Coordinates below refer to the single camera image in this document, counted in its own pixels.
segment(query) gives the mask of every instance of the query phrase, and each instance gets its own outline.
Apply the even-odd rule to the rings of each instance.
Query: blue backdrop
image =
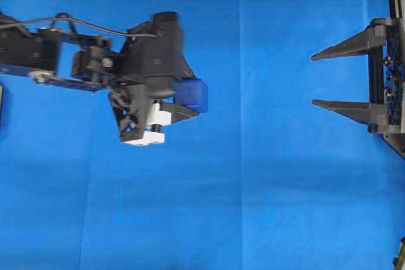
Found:
[[[405,163],[365,127],[311,105],[367,101],[366,58],[309,60],[388,16],[387,0],[0,8],[20,20],[67,11],[118,30],[178,11],[185,57],[210,87],[209,113],[138,148],[119,143],[107,92],[2,76],[1,268],[389,269],[405,235]],[[76,50],[64,46],[62,76]]]

